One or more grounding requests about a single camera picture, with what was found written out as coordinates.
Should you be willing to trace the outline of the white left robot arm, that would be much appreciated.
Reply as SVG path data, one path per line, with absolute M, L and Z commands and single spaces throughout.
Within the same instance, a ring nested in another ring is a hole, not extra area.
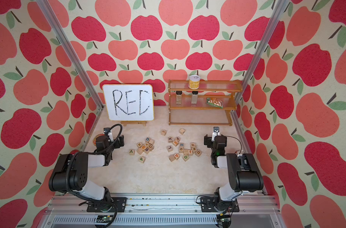
M 50 191 L 69 193 L 96 203 L 113 203 L 106 187 L 99 186 L 88 179 L 88 169 L 108 166 L 114 149 L 123 146 L 123 135 L 113 141 L 109 136 L 102 135 L 96 139 L 95 153 L 77 152 L 59 156 L 49 179 Z

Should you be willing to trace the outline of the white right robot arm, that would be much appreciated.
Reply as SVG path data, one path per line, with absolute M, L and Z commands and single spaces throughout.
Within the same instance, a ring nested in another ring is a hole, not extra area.
M 212 136 L 206 135 L 204 145 L 212 150 L 212 165 L 228 171 L 229 182 L 219 187 L 214 194 L 214 202 L 217 205 L 233 202 L 244 193 L 263 189 L 263 177 L 252 154 L 227 154 L 225 152 L 227 136 L 218 133 Z

